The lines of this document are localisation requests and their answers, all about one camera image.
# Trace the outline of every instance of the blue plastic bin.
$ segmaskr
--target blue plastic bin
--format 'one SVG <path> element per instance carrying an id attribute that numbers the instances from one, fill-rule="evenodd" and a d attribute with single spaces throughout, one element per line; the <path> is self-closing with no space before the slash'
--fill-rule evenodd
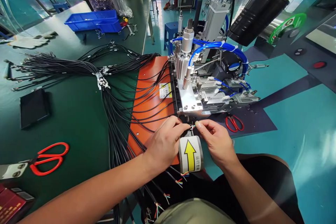
<path id="1" fill-rule="evenodd" d="M 119 20 L 111 21 L 110 19 L 104 19 L 98 23 L 98 26 L 104 33 L 116 33 L 121 31 Z"/>
<path id="2" fill-rule="evenodd" d="M 121 26 L 116 10 L 74 13 L 65 21 L 74 32 L 101 29 L 102 32 L 119 32 Z"/>

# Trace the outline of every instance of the forearm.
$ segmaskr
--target forearm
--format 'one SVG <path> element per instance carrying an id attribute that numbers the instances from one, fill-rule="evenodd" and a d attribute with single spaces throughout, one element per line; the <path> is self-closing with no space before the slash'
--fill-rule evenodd
<path id="1" fill-rule="evenodd" d="M 160 173 L 147 164 L 146 157 L 141 154 L 64 192 L 20 224 L 95 223 L 127 195 Z"/>
<path id="2" fill-rule="evenodd" d="M 294 224 L 239 161 L 221 169 L 251 224 Z"/>

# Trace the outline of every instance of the green workbench surface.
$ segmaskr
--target green workbench surface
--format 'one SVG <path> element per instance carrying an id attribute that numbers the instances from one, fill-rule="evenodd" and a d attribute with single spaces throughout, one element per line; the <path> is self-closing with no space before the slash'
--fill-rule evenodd
<path id="1" fill-rule="evenodd" d="M 120 35 L 105 34 L 101 39 L 98 39 L 96 31 L 86 31 L 87 39 L 84 45 L 81 42 L 84 32 L 74 33 L 63 24 L 71 13 L 90 11 L 87 4 L 82 2 L 27 30 L 32 35 L 50 30 L 56 31 L 58 36 L 48 45 L 32 50 L 12 48 L 6 44 L 0 45 L 1 75 L 5 68 L 3 60 L 8 59 L 19 63 L 25 58 L 22 53 L 53 52 L 59 58 L 76 60 L 90 49 L 106 44 L 111 39 L 142 54 L 147 36 L 151 0 L 126 0 L 126 3 L 131 7 L 134 15 L 129 22 L 137 24 L 138 32 L 135 36 L 129 36 L 126 41 L 122 41 L 128 34 L 127 28 Z M 126 60 L 129 60 L 129 57 L 118 51 L 99 59 L 95 65 L 111 65 Z M 14 69 L 12 74 L 13 77 L 22 75 Z M 138 72 L 129 75 L 136 79 Z M 125 76 L 107 78 L 109 83 L 127 90 L 128 87 L 122 84 L 121 79 L 127 80 L 132 87 L 136 86 L 136 80 Z M 97 87 L 97 79 L 94 76 L 79 76 L 48 88 L 46 91 L 50 95 L 51 116 L 28 130 L 20 130 L 20 97 L 28 94 L 31 89 L 16 92 L 10 89 L 23 83 L 15 84 L 0 78 L 0 164 L 31 159 L 38 151 L 56 142 L 64 141 L 70 145 L 64 162 L 55 172 L 39 177 L 27 168 L 20 178 L 14 180 L 18 187 L 36 198 L 31 209 L 34 211 L 71 187 L 108 170 L 107 119 Z M 51 166 L 43 164 L 40 167 L 41 170 L 46 170 L 53 165 L 55 163 Z"/>

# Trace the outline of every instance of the person's left hand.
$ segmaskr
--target person's left hand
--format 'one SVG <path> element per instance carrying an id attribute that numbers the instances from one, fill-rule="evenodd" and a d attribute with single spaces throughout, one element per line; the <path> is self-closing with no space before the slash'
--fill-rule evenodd
<path id="1" fill-rule="evenodd" d="M 189 124 L 183 124 L 176 116 L 167 118 L 155 131 L 150 144 L 144 153 L 149 164 L 158 173 L 166 170 L 179 152 L 180 136 L 190 129 Z"/>

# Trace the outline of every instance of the pants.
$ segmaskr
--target pants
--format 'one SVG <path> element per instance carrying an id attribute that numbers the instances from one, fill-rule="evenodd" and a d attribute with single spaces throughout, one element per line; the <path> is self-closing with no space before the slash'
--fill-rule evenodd
<path id="1" fill-rule="evenodd" d="M 262 155 L 240 160 L 240 162 L 296 224 L 303 223 L 292 173 L 286 165 L 272 157 Z M 168 169 L 168 171 L 177 180 L 180 179 L 175 171 L 171 169 Z M 166 173 L 160 174 L 154 179 L 154 182 L 164 193 L 170 194 L 170 205 L 190 198 L 201 198 L 222 209 L 235 223 L 249 223 L 224 175 L 219 176 L 215 181 L 200 179 L 193 174 L 190 174 L 186 179 L 187 182 L 183 179 L 183 188 Z M 157 187 L 151 182 L 147 185 L 155 200 L 164 209 L 168 208 L 167 200 Z M 145 191 L 145 199 L 153 216 L 156 206 L 147 191 Z"/>

